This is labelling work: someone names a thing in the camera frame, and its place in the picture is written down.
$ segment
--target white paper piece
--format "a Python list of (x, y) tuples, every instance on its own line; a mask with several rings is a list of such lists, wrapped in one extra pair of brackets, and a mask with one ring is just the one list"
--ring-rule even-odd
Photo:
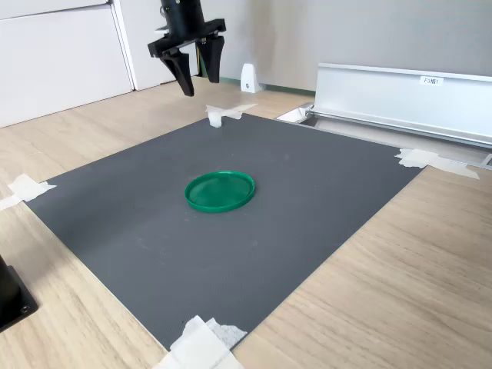
[(439, 157), (435, 152), (423, 151), (423, 150), (408, 150), (405, 148), (400, 149), (400, 154), (395, 155), (396, 158), (400, 158), (401, 165), (405, 167), (419, 167), (424, 168), (427, 165), (440, 169), (442, 171), (448, 171), (455, 173), (456, 175), (463, 175), (473, 179), (480, 179), (478, 174), (467, 168), (465, 163), (445, 159)]
[(242, 331), (234, 325), (220, 325), (214, 318), (207, 322), (207, 326), (215, 333), (228, 350), (232, 349), (233, 346), (247, 334), (247, 332)]
[(185, 325), (183, 335), (171, 345), (171, 351), (155, 369), (242, 369), (211, 327), (226, 337), (231, 347), (246, 334), (234, 326), (221, 326), (215, 319), (206, 324), (196, 316)]
[(207, 105), (208, 119), (212, 127), (222, 127), (222, 117), (229, 117), (233, 119), (241, 119), (243, 111), (253, 108), (258, 104), (239, 105), (232, 109), (222, 109), (215, 106)]
[(40, 194), (55, 188), (56, 186), (48, 184), (48, 182), (38, 183), (28, 175), (19, 175), (13, 183), (8, 185), (8, 188), (14, 193), (8, 198), (0, 200), (0, 211), (11, 208), (21, 201), (30, 201), (37, 198)]

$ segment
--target white wall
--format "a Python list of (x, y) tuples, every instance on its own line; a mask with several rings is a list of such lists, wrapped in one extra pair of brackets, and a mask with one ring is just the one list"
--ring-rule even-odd
[(0, 19), (104, 4), (108, 0), (0, 0)]
[(491, 0), (201, 0), (225, 18), (223, 77), (316, 88), (317, 64), (492, 75)]

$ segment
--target dark gray mat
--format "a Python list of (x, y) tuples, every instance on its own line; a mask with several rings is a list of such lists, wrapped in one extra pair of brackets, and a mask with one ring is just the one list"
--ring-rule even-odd
[[(196, 314), (253, 331), (421, 171), (398, 153), (251, 115), (203, 120), (53, 178), (28, 206), (169, 348)], [(217, 170), (248, 173), (254, 198), (189, 208), (187, 183)]]

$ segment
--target small white object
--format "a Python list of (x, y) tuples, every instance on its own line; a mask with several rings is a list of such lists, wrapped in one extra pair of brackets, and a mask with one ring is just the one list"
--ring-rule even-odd
[(261, 88), (256, 78), (254, 65), (245, 64), (243, 66), (243, 72), (241, 73), (241, 91), (255, 94), (260, 90)]
[(40, 194), (44, 194), (46, 191), (55, 187), (56, 186), (48, 184), (48, 182), (38, 183), (28, 175), (19, 175), (13, 183), (8, 185), (8, 188), (10, 188), (14, 194), (0, 200), (0, 211), (11, 208), (21, 201), (34, 200)]
[(400, 158), (399, 164), (404, 167), (418, 167), (425, 168), (427, 165), (440, 169), (442, 171), (448, 171), (455, 173), (456, 175), (463, 175), (473, 179), (480, 179), (478, 174), (467, 168), (465, 163), (454, 161), (450, 159), (440, 158), (435, 152), (429, 152), (424, 150), (408, 150), (405, 148), (400, 149), (400, 154), (395, 155), (396, 158)]
[(222, 127), (222, 117), (241, 119), (243, 111), (246, 111), (249, 108), (253, 108), (256, 105), (258, 104), (239, 105), (231, 109), (222, 109), (215, 106), (207, 105), (207, 109), (205, 111), (208, 113), (208, 120), (210, 121), (210, 125), (215, 128), (220, 128)]
[(425, 75), (421, 76), (421, 85), (440, 87), (444, 83), (444, 78), (442, 77), (427, 77)]
[[(219, 330), (222, 334), (232, 331), (234, 334), (239, 332), (246, 334), (236, 327), (221, 326), (215, 319), (209, 320), (206, 324), (196, 316), (186, 324), (183, 335), (171, 345), (171, 351), (155, 369), (242, 369), (242, 365), (229, 351), (229, 347), (212, 329)], [(226, 335), (231, 343), (230, 338), (233, 335)]]

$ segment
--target green plastic lid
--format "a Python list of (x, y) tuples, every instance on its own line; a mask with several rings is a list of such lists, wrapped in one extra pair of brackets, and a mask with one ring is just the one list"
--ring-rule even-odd
[(254, 196), (254, 182), (239, 171), (216, 171), (191, 181), (184, 196), (193, 209), (221, 213), (247, 204)]

